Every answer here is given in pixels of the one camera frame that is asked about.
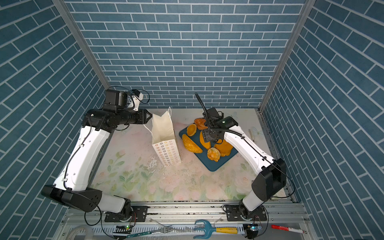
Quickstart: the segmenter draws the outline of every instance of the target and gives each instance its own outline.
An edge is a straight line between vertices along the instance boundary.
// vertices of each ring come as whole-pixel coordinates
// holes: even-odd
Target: white rope handle
[[[149,128],[147,128],[147,126],[145,126],[145,124],[143,124],[143,126],[148,129],[148,131],[151,133],[151,135],[153,136],[152,132],[149,130]]]

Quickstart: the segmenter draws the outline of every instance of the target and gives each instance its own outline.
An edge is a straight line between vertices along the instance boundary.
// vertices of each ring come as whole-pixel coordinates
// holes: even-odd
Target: tabletop
[[[150,109],[161,116],[167,109]],[[231,116],[244,132],[270,154],[254,109],[218,109]],[[164,167],[152,147],[152,136],[143,125],[130,125],[115,131],[100,163],[91,187],[131,201],[240,200],[251,190],[256,175],[248,162],[237,153],[215,172],[210,172],[184,148],[178,136],[200,109],[172,109],[172,123],[181,163]],[[147,123],[152,129],[152,122]],[[284,190],[276,196],[284,197]]]

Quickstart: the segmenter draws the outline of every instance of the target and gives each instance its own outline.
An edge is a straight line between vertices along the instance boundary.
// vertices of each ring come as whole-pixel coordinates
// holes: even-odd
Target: blue cutting board
[[[235,148],[232,148],[231,154],[229,156],[220,157],[218,162],[212,161],[207,157],[207,149],[203,147],[200,143],[200,132],[201,130],[196,131],[195,135],[192,137],[189,137],[194,141],[202,150],[203,153],[195,153],[196,157],[208,168],[209,171],[214,172],[217,169],[219,169],[221,166],[223,166],[226,162],[228,162],[229,159],[231,159],[238,151]],[[183,138],[183,134],[187,135],[187,128],[184,128],[179,132],[179,136]]]

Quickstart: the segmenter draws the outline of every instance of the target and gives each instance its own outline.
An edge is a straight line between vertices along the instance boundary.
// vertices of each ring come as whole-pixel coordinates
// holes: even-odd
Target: brick wallpaper
[[[319,239],[384,239],[383,13],[317,0],[265,111]]]
[[[259,106],[305,0],[108,0],[67,6],[111,85],[149,107]]]
[[[66,208],[40,195],[104,88],[51,0],[0,0],[0,239],[51,239]]]

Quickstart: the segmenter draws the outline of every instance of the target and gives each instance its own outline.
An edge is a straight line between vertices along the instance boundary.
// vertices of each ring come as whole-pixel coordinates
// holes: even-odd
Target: white paper gift bag
[[[175,132],[173,130],[172,112],[169,108],[162,116],[152,114],[152,146],[164,166],[168,167],[181,163]]]

